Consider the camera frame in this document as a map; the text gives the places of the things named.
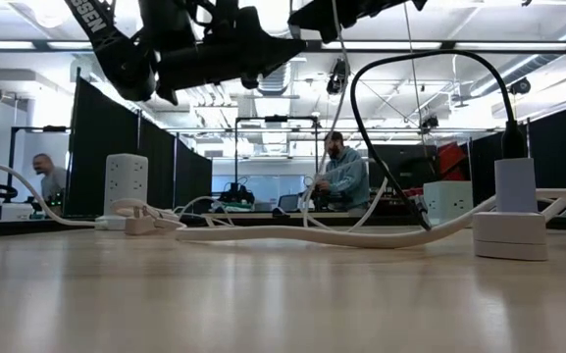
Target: gray shirt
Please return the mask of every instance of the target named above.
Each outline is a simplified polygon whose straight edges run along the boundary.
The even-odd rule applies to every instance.
[[[40,181],[41,195],[45,200],[56,198],[56,194],[65,189],[67,183],[67,170],[61,167],[54,167],[50,175],[46,175]]]

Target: blue shirt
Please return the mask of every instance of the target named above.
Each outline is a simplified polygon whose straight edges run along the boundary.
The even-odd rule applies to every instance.
[[[329,173],[343,165],[348,166],[333,173]],[[345,196],[352,199],[350,202],[343,205],[346,211],[358,207],[366,208],[368,206],[370,200],[368,169],[361,155],[354,149],[344,147],[338,158],[331,159],[326,165],[324,179],[331,185],[330,192],[335,194],[344,193]]]

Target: white power adapter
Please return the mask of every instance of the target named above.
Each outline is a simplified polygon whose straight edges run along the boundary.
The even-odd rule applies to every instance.
[[[497,212],[474,215],[474,249],[478,256],[546,261],[546,218],[537,213],[534,161],[495,163]]]
[[[106,158],[104,216],[96,221],[102,230],[124,230],[126,218],[111,210],[114,201],[134,199],[147,203],[147,158],[118,154]]]

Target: robotic arm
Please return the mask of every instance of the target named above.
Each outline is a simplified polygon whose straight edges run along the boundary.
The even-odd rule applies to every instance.
[[[122,97],[146,101],[154,91],[178,105],[176,91],[241,78],[248,89],[302,52],[306,42],[270,36],[261,28],[254,7],[238,0],[138,0],[143,29],[128,38],[114,23],[117,0],[65,0],[86,32],[104,75]],[[350,27],[365,16],[407,0],[336,0],[340,23]],[[422,10],[426,0],[413,0]],[[212,16],[198,23],[198,8]],[[191,20],[205,28],[197,43]],[[315,0],[295,12],[289,24],[318,30],[325,42],[336,39],[332,0]]]

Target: plug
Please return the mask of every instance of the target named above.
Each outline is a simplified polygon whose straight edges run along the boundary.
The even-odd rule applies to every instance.
[[[515,121],[505,124],[501,146],[503,159],[527,157],[527,140]]]

